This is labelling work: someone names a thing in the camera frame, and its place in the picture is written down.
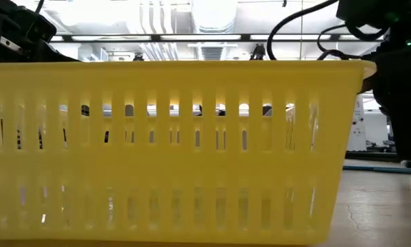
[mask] concrete floor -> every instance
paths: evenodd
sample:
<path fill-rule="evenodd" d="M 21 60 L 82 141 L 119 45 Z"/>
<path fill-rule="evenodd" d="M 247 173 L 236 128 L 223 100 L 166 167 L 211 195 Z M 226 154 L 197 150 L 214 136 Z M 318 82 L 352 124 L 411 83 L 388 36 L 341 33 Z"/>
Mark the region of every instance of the concrete floor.
<path fill-rule="evenodd" d="M 347 165 L 398 166 L 392 163 L 346 161 Z M 72 242 L 42 244 L 0 242 L 0 246 L 80 246 Z M 133 244 L 94 242 L 91 246 L 223 246 L 208 244 Z M 411 175 L 344 171 L 329 241 L 319 245 L 343 247 L 411 247 Z"/>

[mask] basket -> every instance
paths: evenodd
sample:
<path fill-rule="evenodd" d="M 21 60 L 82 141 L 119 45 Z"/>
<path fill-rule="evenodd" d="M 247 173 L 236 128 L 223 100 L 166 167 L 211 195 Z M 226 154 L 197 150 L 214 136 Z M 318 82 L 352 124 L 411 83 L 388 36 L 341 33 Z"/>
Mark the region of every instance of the basket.
<path fill-rule="evenodd" d="M 0 64 L 0 239 L 315 244 L 375 65 Z"/>

